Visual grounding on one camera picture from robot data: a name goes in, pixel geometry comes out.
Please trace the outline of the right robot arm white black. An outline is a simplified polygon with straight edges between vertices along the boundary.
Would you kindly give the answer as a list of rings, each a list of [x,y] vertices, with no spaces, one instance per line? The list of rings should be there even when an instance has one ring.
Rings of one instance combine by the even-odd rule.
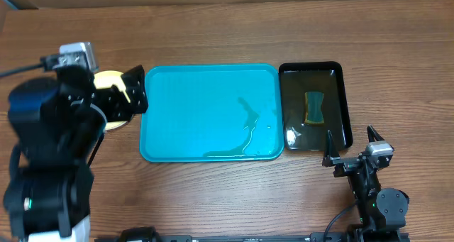
[[[367,127],[369,143],[355,158],[341,158],[330,131],[322,165],[333,167],[334,177],[347,177],[355,201],[336,215],[326,227],[322,241],[409,241],[400,229],[406,226],[409,196],[395,188],[383,188],[377,172],[389,166],[394,148],[372,126]],[[360,223],[351,224],[345,233],[331,233],[334,223],[353,208],[358,209]]]

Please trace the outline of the green yellow sponge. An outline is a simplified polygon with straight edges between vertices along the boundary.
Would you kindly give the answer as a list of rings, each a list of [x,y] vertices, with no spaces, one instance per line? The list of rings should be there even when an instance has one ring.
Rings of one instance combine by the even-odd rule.
[[[321,125],[324,123],[321,107],[323,105],[322,92],[305,93],[304,123],[309,125]]]

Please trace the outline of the yellow plate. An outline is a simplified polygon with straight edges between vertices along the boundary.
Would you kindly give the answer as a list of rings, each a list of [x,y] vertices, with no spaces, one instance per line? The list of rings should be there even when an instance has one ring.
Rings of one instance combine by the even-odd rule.
[[[94,85],[97,89],[110,88],[115,85],[118,87],[119,91],[125,96],[128,103],[131,102],[129,96],[126,93],[126,86],[121,79],[123,73],[115,70],[106,70],[103,72],[98,72],[94,75]],[[106,131],[112,131],[114,129],[125,126],[127,121],[112,121],[106,124]]]

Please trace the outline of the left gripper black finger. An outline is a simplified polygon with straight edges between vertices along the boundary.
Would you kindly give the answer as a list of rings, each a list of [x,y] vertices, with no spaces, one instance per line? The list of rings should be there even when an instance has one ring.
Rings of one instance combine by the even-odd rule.
[[[126,94],[134,114],[144,114],[148,109],[148,99],[145,92],[145,70],[138,65],[121,75],[126,86]]]
[[[93,104],[101,109],[108,122],[129,122],[134,116],[130,103],[115,85],[110,88],[97,89],[94,93]]]

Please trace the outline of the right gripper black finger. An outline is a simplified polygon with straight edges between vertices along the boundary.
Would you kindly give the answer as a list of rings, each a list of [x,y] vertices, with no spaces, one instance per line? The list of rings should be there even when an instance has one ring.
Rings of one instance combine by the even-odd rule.
[[[370,143],[384,140],[372,125],[367,127],[367,136]]]
[[[336,145],[333,140],[333,135],[330,130],[327,130],[326,134],[326,147],[324,151],[325,158],[339,158],[340,155],[337,151]]]

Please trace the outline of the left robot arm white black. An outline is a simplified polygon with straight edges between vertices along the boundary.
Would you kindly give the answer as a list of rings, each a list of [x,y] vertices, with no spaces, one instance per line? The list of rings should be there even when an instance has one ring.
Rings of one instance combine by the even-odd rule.
[[[11,233],[60,238],[90,215],[94,176],[89,169],[106,124],[130,121],[148,108],[145,71],[138,65],[121,75],[126,90],[98,89],[94,73],[78,65],[60,67],[55,77],[38,77],[9,94],[8,118],[18,136],[4,194]]]

